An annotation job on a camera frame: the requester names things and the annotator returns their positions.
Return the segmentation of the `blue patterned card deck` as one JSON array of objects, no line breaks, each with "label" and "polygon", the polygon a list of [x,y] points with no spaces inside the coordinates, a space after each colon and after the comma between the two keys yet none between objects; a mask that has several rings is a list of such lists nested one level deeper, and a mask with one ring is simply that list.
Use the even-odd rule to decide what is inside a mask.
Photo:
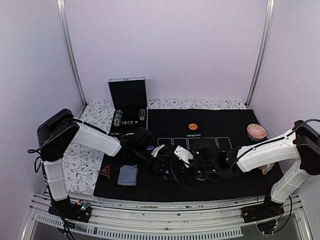
[{"label": "blue patterned card deck", "polygon": [[117,184],[120,186],[136,186],[137,176],[137,165],[123,165],[120,167]]}]

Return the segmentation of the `long poker chip stack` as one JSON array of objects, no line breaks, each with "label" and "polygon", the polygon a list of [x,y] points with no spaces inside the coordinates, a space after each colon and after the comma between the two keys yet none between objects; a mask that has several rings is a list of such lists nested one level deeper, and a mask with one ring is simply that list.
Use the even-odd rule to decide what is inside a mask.
[{"label": "long poker chip stack", "polygon": [[119,110],[115,111],[115,115],[114,115],[114,119],[113,119],[113,125],[115,127],[119,127],[121,125],[122,115],[123,115],[122,110],[119,109]]}]

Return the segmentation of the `short poker chip stack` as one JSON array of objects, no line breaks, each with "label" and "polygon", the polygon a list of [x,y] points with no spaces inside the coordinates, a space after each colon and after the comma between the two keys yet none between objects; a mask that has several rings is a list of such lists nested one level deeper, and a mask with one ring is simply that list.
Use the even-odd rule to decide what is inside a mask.
[{"label": "short poker chip stack", "polygon": [[145,109],[140,109],[138,112],[138,119],[140,121],[144,121],[146,119],[146,110]]}]

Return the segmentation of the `orange big blind button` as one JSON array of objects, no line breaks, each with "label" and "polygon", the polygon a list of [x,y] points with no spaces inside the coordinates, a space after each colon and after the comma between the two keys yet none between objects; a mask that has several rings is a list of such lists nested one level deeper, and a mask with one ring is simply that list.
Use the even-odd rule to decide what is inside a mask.
[{"label": "orange big blind button", "polygon": [[188,125],[188,128],[191,130],[191,131],[195,131],[198,129],[198,125],[196,123],[190,123]]}]

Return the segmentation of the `clear dealer button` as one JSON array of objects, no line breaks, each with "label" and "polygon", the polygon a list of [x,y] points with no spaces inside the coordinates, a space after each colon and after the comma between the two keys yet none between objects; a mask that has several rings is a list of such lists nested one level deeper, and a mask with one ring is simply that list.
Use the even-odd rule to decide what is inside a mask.
[{"label": "clear dealer button", "polygon": [[205,175],[197,175],[195,177],[198,181],[205,181],[207,180],[207,177]]}]

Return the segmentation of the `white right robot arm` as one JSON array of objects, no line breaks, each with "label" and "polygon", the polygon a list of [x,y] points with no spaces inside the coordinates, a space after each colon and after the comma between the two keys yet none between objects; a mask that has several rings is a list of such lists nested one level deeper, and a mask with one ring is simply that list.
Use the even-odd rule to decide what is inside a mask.
[{"label": "white right robot arm", "polygon": [[226,151],[209,138],[199,138],[191,149],[178,146],[169,168],[195,201],[266,194],[258,213],[269,218],[278,204],[320,173],[320,134],[309,121],[299,120],[272,139]]}]

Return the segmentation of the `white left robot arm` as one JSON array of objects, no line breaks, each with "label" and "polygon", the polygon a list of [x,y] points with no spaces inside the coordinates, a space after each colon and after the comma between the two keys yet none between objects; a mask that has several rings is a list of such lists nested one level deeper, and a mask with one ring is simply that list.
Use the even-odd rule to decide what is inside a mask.
[{"label": "white left robot arm", "polygon": [[39,148],[37,152],[43,163],[43,174],[55,202],[55,209],[63,216],[74,213],[74,205],[69,202],[68,190],[64,175],[64,158],[78,157],[71,151],[84,149],[98,153],[98,159],[107,158],[107,162],[119,170],[120,165],[139,165],[147,171],[138,181],[138,186],[117,185],[115,180],[99,178],[93,195],[98,198],[142,201],[142,202],[175,202],[178,200],[178,187],[166,182],[153,172],[161,172],[162,156],[153,156],[146,150],[151,142],[151,133],[145,128],[138,128],[134,134],[110,136],[105,131],[75,118],[65,108],[56,113],[37,130]]}]

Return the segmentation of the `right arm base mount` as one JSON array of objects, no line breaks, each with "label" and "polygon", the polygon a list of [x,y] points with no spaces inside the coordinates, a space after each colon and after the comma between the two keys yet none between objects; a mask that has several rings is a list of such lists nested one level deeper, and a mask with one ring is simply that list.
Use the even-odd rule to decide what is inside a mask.
[{"label": "right arm base mount", "polygon": [[245,223],[251,223],[280,216],[283,213],[283,203],[274,202],[270,196],[266,195],[262,203],[243,207],[240,215]]}]

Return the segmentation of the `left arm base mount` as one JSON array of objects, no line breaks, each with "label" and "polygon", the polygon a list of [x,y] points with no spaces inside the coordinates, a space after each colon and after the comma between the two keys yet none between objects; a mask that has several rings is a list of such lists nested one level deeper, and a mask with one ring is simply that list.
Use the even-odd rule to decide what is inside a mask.
[{"label": "left arm base mount", "polygon": [[74,220],[78,222],[88,223],[91,217],[92,208],[88,201],[78,200],[73,203],[67,196],[63,200],[51,199],[48,213],[60,217],[63,220]]}]

